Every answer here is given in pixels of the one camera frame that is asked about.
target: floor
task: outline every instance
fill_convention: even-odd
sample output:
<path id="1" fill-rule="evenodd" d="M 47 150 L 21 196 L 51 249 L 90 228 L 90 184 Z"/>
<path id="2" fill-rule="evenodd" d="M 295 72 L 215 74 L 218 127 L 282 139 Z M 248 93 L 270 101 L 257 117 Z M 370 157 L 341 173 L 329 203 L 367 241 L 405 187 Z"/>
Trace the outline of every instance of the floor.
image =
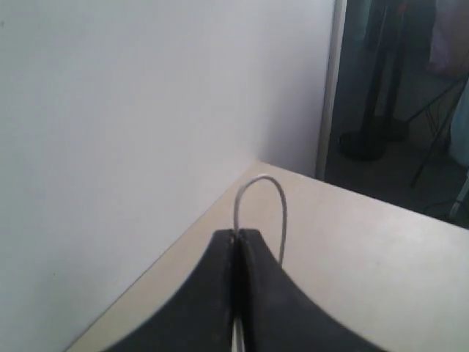
<path id="1" fill-rule="evenodd" d="M 410 187 L 413 174 L 432 140 L 427 118 L 423 114 L 410 124 L 410 138 L 406 142 L 389 144 L 385 156 L 379 161 L 352 161 L 338 151 L 339 136 L 344 132 L 357 130 L 361 124 L 375 55 L 375 52 L 363 49 L 362 41 L 356 35 L 347 35 L 350 27 L 350 19 L 347 18 L 325 180 L 342 188 L 440 218 L 449 212 L 451 204 L 432 205 L 456 198 L 466 180 L 466 170 L 439 148 L 416 187 Z M 396 118 L 406 120 L 451 84 L 452 81 L 448 79 L 428 73 L 427 60 L 428 54 L 422 51 L 411 50 L 407 54 L 396 105 Z M 383 91 L 380 94 L 378 112 L 383 110 L 385 93 Z M 441 104 L 435 104 L 432 107 L 433 116 L 443 116 L 454 95 L 455 93 L 449 94 Z M 469 216 L 464 209 L 458 213 L 456 224 L 469 228 Z"/>

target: white wall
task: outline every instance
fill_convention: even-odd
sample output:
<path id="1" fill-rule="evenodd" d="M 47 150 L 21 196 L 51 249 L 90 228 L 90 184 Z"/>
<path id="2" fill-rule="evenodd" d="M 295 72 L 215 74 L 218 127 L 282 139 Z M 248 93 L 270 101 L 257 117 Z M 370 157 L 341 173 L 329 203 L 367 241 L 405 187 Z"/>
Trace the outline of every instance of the white wall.
<path id="1" fill-rule="evenodd" d="M 256 158 L 312 175 L 331 0 L 0 1 L 0 351 L 60 351 Z"/>

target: thin white cable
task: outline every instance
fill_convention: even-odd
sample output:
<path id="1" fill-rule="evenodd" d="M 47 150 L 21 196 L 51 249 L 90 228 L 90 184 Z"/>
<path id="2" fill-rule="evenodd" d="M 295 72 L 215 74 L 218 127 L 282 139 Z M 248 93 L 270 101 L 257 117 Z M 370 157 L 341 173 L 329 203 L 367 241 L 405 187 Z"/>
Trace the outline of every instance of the thin white cable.
<path id="1" fill-rule="evenodd" d="M 272 176 L 270 175 L 258 175 L 252 179 L 250 179 L 244 186 L 241 186 L 236 194 L 236 199 L 234 200 L 234 214 L 233 214 L 233 222 L 234 222 L 234 233 L 236 236 L 239 235 L 240 231 L 240 203 L 241 198 L 246 189 L 249 186 L 256 183 L 260 180 L 269 180 L 272 182 L 275 187 L 277 188 L 278 193 L 280 194 L 281 199 L 281 206 L 282 206 L 282 225 L 281 225 L 281 242 L 280 242 L 280 254 L 278 255 L 278 263 L 282 266 L 284 262 L 284 253 L 285 253 L 285 242 L 287 241 L 287 199 L 285 198 L 284 189 L 281 187 L 281 184 Z"/>

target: round black base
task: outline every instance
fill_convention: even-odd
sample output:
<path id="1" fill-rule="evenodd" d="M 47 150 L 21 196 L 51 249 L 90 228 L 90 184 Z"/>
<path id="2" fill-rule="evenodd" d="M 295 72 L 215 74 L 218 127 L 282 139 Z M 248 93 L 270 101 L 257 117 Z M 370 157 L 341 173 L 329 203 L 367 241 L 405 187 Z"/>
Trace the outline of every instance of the round black base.
<path id="1" fill-rule="evenodd" d="M 339 138 L 339 152 L 352 160 L 376 161 L 384 155 L 385 151 L 385 141 L 378 139 L 361 141 L 359 132 L 347 132 Z"/>
<path id="2" fill-rule="evenodd" d="M 393 118 L 385 136 L 388 142 L 403 142 L 409 138 L 409 125 L 405 121 Z"/>

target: beige table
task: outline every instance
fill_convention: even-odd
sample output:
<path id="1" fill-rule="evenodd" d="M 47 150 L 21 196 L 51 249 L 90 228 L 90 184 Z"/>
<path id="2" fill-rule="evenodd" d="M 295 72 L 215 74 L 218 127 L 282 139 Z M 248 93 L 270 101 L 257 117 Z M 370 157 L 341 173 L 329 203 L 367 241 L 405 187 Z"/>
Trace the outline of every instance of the beige table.
<path id="1" fill-rule="evenodd" d="M 101 351 L 160 308 L 216 229 L 232 227 L 238 187 L 259 173 L 284 187 L 284 268 L 329 314 L 390 351 L 469 351 L 469 232 L 266 164 L 255 164 L 78 339 Z M 266 181 L 249 188 L 241 224 L 278 253 L 281 205 Z"/>

